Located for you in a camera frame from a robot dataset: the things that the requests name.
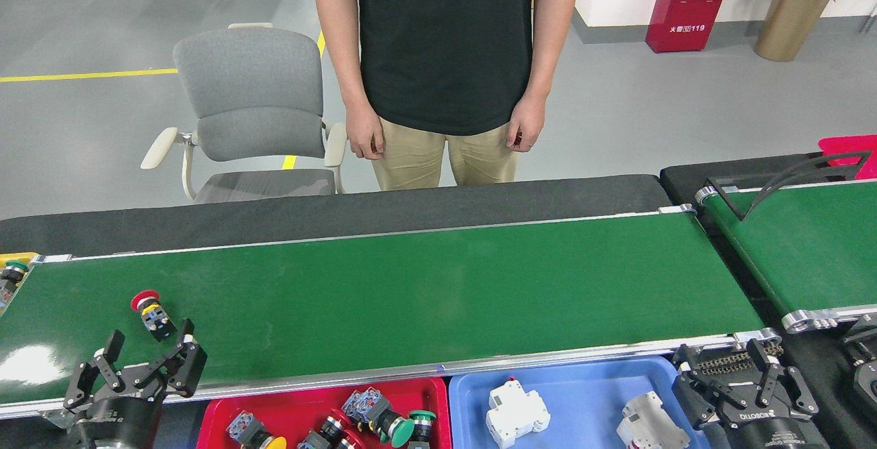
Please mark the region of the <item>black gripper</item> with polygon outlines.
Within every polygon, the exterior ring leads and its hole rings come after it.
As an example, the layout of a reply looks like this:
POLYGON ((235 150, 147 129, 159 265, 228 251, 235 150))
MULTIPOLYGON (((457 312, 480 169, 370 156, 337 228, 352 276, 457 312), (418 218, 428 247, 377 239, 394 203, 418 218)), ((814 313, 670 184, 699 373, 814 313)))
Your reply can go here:
POLYGON ((151 448, 166 388, 188 398, 195 394, 208 355, 184 319, 176 346, 148 365, 116 370, 125 335, 113 330, 106 346, 81 363, 70 378, 63 408, 74 415, 69 448, 151 448), (92 395, 96 379, 106 382, 92 395))
POLYGON ((677 349, 673 392, 693 429, 704 429, 719 419, 719 448, 828 448, 811 423, 819 407, 799 369, 772 363, 759 340, 750 339, 746 352, 761 379, 755 402, 740 409, 733 390, 699 368, 698 349, 677 349), (778 385, 785 389, 789 403, 773 401, 778 385))

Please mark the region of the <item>person's right hand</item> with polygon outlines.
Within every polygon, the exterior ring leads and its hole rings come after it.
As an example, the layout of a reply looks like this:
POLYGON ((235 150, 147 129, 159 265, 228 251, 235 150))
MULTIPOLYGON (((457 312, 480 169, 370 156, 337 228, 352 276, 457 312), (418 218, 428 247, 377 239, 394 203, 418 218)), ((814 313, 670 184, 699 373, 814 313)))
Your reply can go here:
POLYGON ((347 136, 357 158, 380 160, 384 155, 384 136, 379 115, 366 101, 345 103, 347 136))

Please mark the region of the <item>person's left hand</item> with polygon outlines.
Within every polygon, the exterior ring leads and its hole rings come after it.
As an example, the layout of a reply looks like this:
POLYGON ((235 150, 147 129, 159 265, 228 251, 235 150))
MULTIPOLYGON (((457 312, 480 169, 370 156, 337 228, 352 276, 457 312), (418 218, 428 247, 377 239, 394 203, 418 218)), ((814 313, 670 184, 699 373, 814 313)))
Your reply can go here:
POLYGON ((547 96, 541 93, 524 93, 514 107, 506 143, 515 152, 529 152, 538 142, 545 126, 547 96))

